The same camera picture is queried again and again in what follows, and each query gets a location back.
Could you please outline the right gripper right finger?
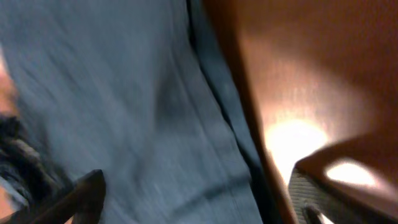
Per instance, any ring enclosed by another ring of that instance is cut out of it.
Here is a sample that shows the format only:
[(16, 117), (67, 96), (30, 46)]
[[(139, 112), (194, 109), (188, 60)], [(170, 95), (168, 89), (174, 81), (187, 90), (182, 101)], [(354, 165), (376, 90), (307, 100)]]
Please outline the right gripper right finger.
[(397, 135), (364, 135), (301, 159), (288, 190), (297, 223), (397, 223)]

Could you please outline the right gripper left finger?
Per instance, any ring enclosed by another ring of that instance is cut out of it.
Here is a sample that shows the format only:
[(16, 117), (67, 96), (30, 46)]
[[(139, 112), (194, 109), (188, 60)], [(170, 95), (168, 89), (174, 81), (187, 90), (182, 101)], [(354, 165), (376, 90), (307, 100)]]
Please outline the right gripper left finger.
[(106, 196), (103, 171), (93, 170), (40, 204), (25, 207), (1, 224), (98, 224)]

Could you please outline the navy blue shorts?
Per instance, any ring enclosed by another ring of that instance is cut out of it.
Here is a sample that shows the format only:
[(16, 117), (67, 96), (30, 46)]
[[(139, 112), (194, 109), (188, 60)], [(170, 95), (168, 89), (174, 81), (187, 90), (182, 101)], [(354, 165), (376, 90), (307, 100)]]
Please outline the navy blue shorts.
[(1, 164), (15, 209), (100, 169), (103, 223), (273, 222), (201, 1), (2, 1), (1, 61), (28, 159)]

